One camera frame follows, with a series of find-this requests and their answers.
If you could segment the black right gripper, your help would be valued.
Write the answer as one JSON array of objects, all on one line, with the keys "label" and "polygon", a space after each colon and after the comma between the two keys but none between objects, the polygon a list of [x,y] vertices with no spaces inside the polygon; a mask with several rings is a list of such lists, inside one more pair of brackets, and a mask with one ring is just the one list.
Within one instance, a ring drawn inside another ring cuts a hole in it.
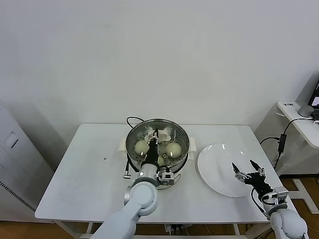
[{"label": "black right gripper", "polygon": [[272,193],[273,189],[265,182],[266,176],[264,168],[260,167],[259,164],[253,160],[250,160],[250,163],[256,172],[248,174],[241,172],[238,167],[232,163],[235,178],[247,185],[251,185],[256,190],[259,197]]}]

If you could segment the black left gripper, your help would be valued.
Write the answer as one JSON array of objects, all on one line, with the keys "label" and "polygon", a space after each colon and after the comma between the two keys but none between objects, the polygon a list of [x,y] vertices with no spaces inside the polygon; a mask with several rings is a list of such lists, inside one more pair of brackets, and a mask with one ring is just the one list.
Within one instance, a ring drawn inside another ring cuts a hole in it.
[{"label": "black left gripper", "polygon": [[156,128],[153,132],[153,138],[149,141],[149,150],[146,154],[146,164],[152,164],[158,166],[158,140],[159,140],[159,129]]}]

